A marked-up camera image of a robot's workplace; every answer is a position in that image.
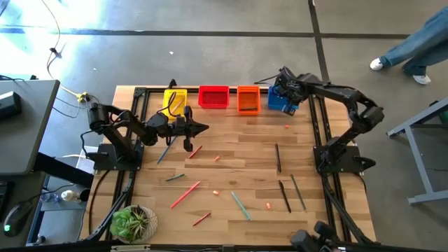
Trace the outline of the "person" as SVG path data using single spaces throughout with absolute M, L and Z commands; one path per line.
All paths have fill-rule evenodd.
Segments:
M 448 60 L 448 6 L 440 9 L 403 42 L 370 63 L 373 71 L 403 63 L 404 74 L 417 83 L 431 83 L 427 68 Z

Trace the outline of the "olive green pencil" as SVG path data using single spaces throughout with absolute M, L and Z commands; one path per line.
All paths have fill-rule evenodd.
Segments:
M 291 177 L 291 181 L 293 182 L 293 185 L 294 185 L 294 187 L 295 187 L 295 191 L 296 191 L 296 193 L 297 193 L 298 199 L 300 200 L 300 203 L 301 203 L 301 205 L 302 205 L 302 208 L 303 208 L 304 212 L 307 212 L 307 208 L 306 208 L 306 206 L 305 206 L 305 202 L 304 202 L 304 200 L 303 200 L 303 198 L 302 198 L 302 195 L 301 195 L 300 189 L 299 189 L 299 187 L 298 187 L 298 184 L 297 184 L 297 182 L 296 182 L 296 180 L 295 180 L 295 177 L 294 177 L 293 174 L 290 174 L 290 177 Z

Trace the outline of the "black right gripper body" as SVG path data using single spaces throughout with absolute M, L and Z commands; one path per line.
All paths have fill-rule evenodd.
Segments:
M 286 97 L 290 102 L 303 102 L 308 97 L 297 77 L 287 67 L 280 68 L 274 89 L 280 97 Z

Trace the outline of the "green potted plant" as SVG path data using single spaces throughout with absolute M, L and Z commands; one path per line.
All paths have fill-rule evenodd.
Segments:
M 140 205 L 131 205 L 131 206 L 127 206 L 127 207 L 137 207 Z M 125 242 L 127 244 L 140 244 L 143 243 L 145 241 L 147 241 L 148 239 L 150 239 L 157 231 L 158 228 L 158 217 L 156 216 L 155 212 L 151 209 L 148 209 L 144 206 L 140 206 L 148 215 L 149 217 L 149 224 L 148 224 L 148 228 L 146 230 L 146 232 L 144 233 L 143 237 L 141 239 L 138 239 L 136 241 L 133 242 L 128 242 L 127 240 L 121 238 L 121 237 L 117 237 L 119 238 L 120 241 Z

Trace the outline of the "grey-blue table frame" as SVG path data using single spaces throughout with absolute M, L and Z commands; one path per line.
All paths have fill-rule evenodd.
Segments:
M 440 101 L 434 101 L 428 108 L 426 108 L 422 112 L 414 115 L 405 122 L 386 132 L 386 135 L 390 139 L 400 134 L 404 134 L 406 136 L 417 169 L 419 171 L 424 190 L 426 191 L 424 194 L 408 197 L 407 201 L 409 205 L 448 199 L 448 189 L 439 191 L 433 190 L 433 186 L 431 185 L 431 181 L 424 162 L 425 155 L 420 151 L 419 145 L 416 140 L 416 129 L 431 129 L 432 131 L 448 130 L 448 124 L 426 124 L 426 122 L 428 122 L 429 120 L 432 120 L 434 119 L 434 117 L 440 116 L 445 112 L 448 112 L 448 97 L 445 97 Z

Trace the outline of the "black computer mouse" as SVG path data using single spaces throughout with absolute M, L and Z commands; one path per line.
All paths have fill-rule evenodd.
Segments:
M 7 237 L 17 236 L 23 230 L 31 210 L 32 204 L 29 202 L 14 206 L 3 222 L 3 233 Z

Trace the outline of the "teal pen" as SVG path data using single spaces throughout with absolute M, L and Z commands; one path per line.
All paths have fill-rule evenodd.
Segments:
M 231 191 L 231 195 L 232 195 L 233 199 L 235 200 L 235 202 L 237 203 L 237 205 L 239 206 L 239 208 L 242 210 L 242 212 L 245 215 L 246 219 L 248 221 L 252 221 L 252 218 L 251 218 L 249 212 L 246 210 L 245 206 L 242 204 L 242 202 L 240 201 L 238 196 L 235 194 L 235 192 Z

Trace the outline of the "black device box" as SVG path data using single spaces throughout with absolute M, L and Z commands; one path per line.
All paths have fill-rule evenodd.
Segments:
M 0 120 L 17 116 L 22 112 L 20 95 L 14 91 L 0 94 Z

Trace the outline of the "green succulent plant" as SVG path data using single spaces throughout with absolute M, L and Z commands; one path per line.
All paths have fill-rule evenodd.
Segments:
M 149 217 L 140 206 L 129 206 L 112 215 L 110 232 L 128 242 L 134 242 L 144 236 Z

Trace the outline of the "blue plastic bin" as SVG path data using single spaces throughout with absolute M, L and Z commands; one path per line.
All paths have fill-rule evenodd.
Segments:
M 268 109 L 282 111 L 284 107 L 287 107 L 290 103 L 289 98 L 281 97 L 274 86 L 270 86 L 268 89 Z

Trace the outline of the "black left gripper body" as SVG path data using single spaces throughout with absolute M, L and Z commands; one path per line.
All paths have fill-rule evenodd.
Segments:
M 176 120 L 174 122 L 174 131 L 176 133 L 176 136 L 184 136 L 185 139 L 183 140 L 183 148 L 186 151 L 192 151 L 193 150 L 193 144 L 190 141 L 191 138 L 191 131 L 190 131 L 190 125 L 192 122 L 192 110 L 190 106 L 185 106 L 183 111 L 183 116 L 178 115 L 176 117 Z

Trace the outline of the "grey desk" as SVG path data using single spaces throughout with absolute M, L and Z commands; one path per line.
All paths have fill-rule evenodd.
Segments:
M 0 81 L 0 96 L 18 94 L 22 112 L 0 120 L 0 176 L 29 173 L 39 152 L 58 80 Z

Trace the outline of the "white rounded object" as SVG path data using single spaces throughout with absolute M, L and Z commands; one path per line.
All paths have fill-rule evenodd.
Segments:
M 80 202 L 80 196 L 77 192 L 72 190 L 65 190 L 61 193 L 61 198 L 65 202 Z

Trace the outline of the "yellow plastic bin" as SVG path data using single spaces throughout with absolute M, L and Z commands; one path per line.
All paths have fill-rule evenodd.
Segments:
M 166 108 L 163 113 L 170 120 L 174 120 L 175 116 L 183 116 L 184 107 L 187 105 L 187 94 L 186 89 L 168 89 L 164 91 L 162 107 Z M 185 99 L 184 104 L 177 108 L 175 114 L 171 113 L 171 108 L 173 108 L 179 101 Z

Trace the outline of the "orange plastic bin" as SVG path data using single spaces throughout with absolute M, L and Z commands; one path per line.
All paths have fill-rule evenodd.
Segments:
M 257 107 L 257 111 L 240 111 L 242 108 Z M 260 107 L 260 88 L 255 85 L 237 87 L 237 111 L 243 116 L 258 115 Z

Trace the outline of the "blue pencil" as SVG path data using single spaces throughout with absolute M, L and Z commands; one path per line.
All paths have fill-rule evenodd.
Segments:
M 157 165 L 160 164 L 160 162 L 162 161 L 162 159 L 164 158 L 164 156 L 167 154 L 168 150 L 171 148 L 171 146 L 173 145 L 173 143 L 175 142 L 175 140 L 177 139 L 177 136 L 175 136 L 174 138 L 172 138 L 172 140 L 168 143 L 168 146 L 164 149 L 164 151 L 162 152 L 162 154 L 160 155 L 160 157 L 157 160 Z

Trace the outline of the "red plastic bin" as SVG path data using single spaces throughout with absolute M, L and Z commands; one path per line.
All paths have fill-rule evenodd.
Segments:
M 230 87 L 202 85 L 199 87 L 198 104 L 203 109 L 226 109 L 230 100 Z

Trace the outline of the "pink pencil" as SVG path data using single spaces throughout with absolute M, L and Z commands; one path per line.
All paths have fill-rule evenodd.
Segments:
M 184 200 L 198 185 L 200 185 L 201 181 L 196 182 L 192 185 L 187 191 L 185 191 L 182 196 L 180 196 L 171 206 L 170 209 L 176 207 L 182 200 Z

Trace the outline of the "dark red marker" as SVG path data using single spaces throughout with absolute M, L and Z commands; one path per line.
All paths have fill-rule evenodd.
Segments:
M 206 214 L 203 215 L 201 218 L 199 218 L 198 220 L 196 220 L 196 221 L 193 223 L 192 226 L 193 226 L 193 227 L 197 226 L 197 225 L 198 225 L 199 223 L 201 223 L 204 219 L 210 217 L 210 215 L 211 215 L 211 212 L 206 213 Z

